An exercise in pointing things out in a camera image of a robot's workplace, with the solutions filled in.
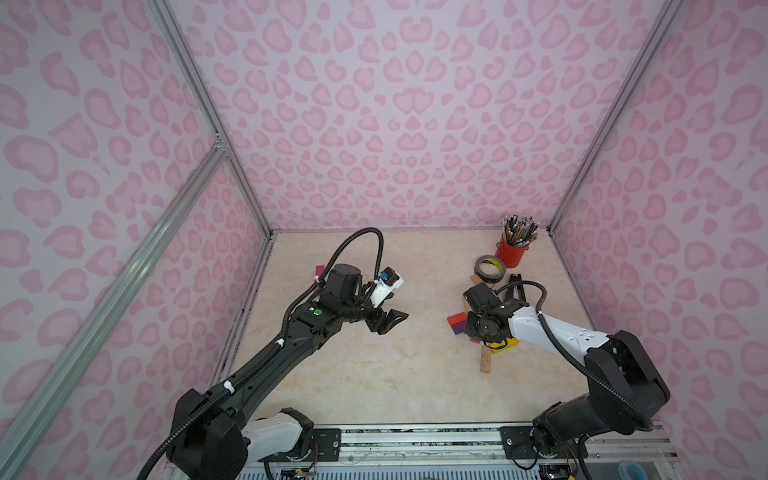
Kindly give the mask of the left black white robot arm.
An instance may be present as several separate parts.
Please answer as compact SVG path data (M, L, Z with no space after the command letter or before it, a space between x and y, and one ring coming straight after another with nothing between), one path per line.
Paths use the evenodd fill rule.
M294 408L248 422L255 410L303 360L346 323L364 322L384 335L408 315L383 304L404 283L387 267L364 283L361 271L339 264L316 277L288 307L276 337L243 367L204 393L189 390L177 402L171 431L138 473L149 478L167 459L191 479L235 479L250 462L275 454L303 456L313 422Z

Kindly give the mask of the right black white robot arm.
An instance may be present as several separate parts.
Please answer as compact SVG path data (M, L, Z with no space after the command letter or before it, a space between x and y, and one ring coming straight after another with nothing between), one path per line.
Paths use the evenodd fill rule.
M531 280L497 289L481 283L463 293L469 337L492 350L513 340L536 345L560 355L587 380L585 394L532 421L533 451L552 458L575 450L582 438L651 431L671 393L642 342L625 330L609 334L552 317L543 311L547 297L546 288Z

